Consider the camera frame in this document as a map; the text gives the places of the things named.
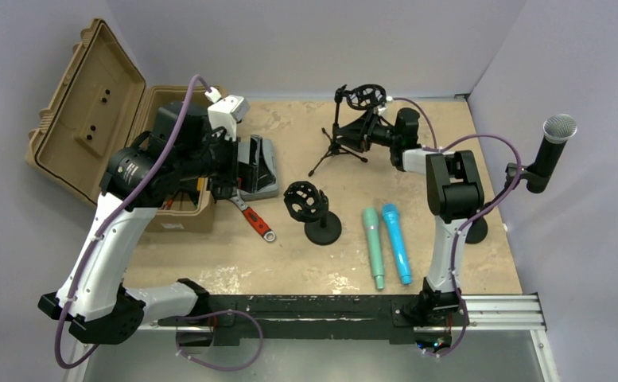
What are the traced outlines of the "black tripod microphone stand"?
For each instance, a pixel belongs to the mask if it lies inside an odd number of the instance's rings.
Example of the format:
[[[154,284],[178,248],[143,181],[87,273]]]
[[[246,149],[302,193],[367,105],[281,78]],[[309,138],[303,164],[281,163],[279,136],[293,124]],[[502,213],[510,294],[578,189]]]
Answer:
[[[341,126],[340,105],[343,101],[346,101],[352,110],[362,111],[362,114],[352,122]],[[334,102],[336,106],[332,133],[329,134],[324,128],[321,129],[328,137],[328,149],[308,172],[309,177],[312,177],[319,165],[329,157],[350,154],[367,163],[368,159],[360,153],[369,151],[374,142],[381,143],[388,140],[382,117],[382,113],[387,109],[387,93],[381,85],[364,84],[348,90],[345,84],[335,90]]]

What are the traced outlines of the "green microphone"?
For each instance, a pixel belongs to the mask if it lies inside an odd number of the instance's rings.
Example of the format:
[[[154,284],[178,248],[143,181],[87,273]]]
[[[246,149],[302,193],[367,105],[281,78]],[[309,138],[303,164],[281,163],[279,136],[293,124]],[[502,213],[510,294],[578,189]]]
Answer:
[[[375,208],[367,207],[362,212],[362,219],[375,289],[383,290],[385,288],[385,269],[379,234],[379,215]]]

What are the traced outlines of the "blue microphone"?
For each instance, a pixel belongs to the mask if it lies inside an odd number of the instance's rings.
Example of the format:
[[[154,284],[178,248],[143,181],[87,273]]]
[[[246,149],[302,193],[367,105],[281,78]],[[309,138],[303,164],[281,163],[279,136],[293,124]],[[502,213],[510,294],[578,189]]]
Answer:
[[[412,271],[406,253],[400,215],[395,204],[385,204],[382,207],[383,221],[387,227],[391,250],[395,259],[398,276],[402,285],[410,285],[413,282]]]

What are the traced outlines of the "black silver-head microphone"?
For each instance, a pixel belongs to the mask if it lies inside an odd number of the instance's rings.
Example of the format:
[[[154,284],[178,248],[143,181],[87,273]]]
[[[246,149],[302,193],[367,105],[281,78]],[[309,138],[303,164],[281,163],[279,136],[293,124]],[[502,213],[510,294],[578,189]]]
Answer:
[[[566,143],[577,133],[577,123],[570,115],[554,115],[544,122],[542,131],[538,152],[527,167],[527,190],[531,193],[546,189]]]

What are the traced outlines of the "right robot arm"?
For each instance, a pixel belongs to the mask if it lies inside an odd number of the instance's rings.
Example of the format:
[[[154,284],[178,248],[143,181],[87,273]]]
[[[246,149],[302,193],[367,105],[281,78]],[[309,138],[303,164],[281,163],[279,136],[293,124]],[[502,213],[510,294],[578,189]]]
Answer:
[[[398,110],[395,123],[389,124],[381,107],[372,107],[346,125],[334,122],[332,133],[337,144],[353,153],[364,153],[372,145],[385,146],[397,170],[425,176],[435,237],[431,264],[412,312],[436,324],[462,307],[464,247],[481,241],[488,230],[481,216],[484,190],[473,152],[420,144],[419,120],[425,116],[423,111],[404,107]]]

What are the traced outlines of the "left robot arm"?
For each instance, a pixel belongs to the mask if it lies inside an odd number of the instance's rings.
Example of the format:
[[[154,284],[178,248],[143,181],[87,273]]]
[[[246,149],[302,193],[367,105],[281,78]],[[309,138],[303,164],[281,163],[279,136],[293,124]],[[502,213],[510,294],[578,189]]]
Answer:
[[[84,344],[117,345],[149,322],[181,318],[199,325],[206,320],[208,294],[192,280],[145,289],[123,284],[142,233],[183,181],[209,178],[216,198],[232,201],[265,241],[274,241],[274,231],[239,193],[236,128],[249,108],[237,95],[214,102],[208,108],[205,136],[183,143],[180,133],[188,108],[182,106],[158,154],[143,150],[136,139],[112,156],[95,218],[71,274],[38,303],[57,321],[60,332]]]

